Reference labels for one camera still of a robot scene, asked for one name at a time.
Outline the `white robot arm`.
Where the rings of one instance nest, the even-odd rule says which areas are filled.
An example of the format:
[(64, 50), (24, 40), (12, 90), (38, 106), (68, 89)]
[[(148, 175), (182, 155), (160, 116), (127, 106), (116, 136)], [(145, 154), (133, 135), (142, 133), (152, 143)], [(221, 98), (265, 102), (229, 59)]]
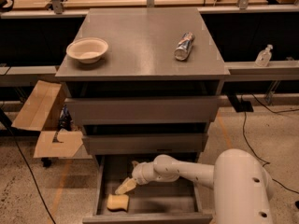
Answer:
[(213, 165), (164, 154), (151, 162), (135, 162), (132, 175), (115, 193), (122, 195), (138, 185), (174, 182), (181, 177), (213, 189), (217, 224), (273, 224), (269, 204), (273, 179), (252, 155), (240, 149), (223, 151)]

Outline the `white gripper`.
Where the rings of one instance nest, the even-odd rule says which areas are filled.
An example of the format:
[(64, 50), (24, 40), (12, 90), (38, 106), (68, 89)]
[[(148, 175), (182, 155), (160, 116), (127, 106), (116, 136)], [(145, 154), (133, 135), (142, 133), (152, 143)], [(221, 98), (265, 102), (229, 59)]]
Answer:
[(152, 162), (141, 162), (132, 161), (133, 172), (132, 178), (127, 177), (120, 186), (115, 190), (116, 195), (122, 195), (136, 187), (138, 185), (146, 185), (156, 178)]

